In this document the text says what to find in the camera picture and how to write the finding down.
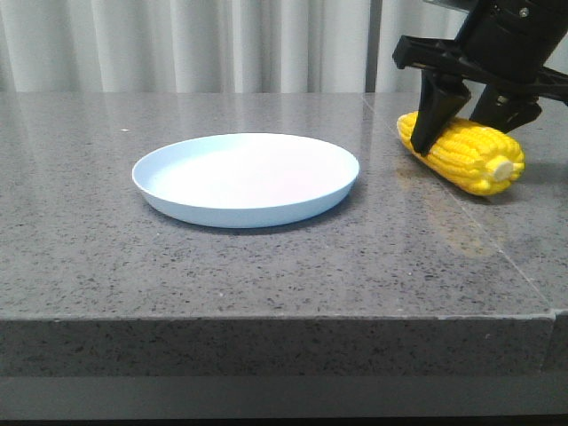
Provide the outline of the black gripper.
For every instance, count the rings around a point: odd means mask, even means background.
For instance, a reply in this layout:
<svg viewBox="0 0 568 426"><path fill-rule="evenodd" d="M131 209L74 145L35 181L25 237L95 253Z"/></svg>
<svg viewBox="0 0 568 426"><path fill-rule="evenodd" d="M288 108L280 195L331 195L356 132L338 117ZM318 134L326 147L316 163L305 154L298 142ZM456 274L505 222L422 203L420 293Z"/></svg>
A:
<svg viewBox="0 0 568 426"><path fill-rule="evenodd" d="M567 75L545 62L567 34L565 1L477 1L453 39L403 35L399 69L422 70L411 145L426 155L470 100L462 80L485 86L469 119L509 133L535 121L538 97L567 102Z"/></svg>

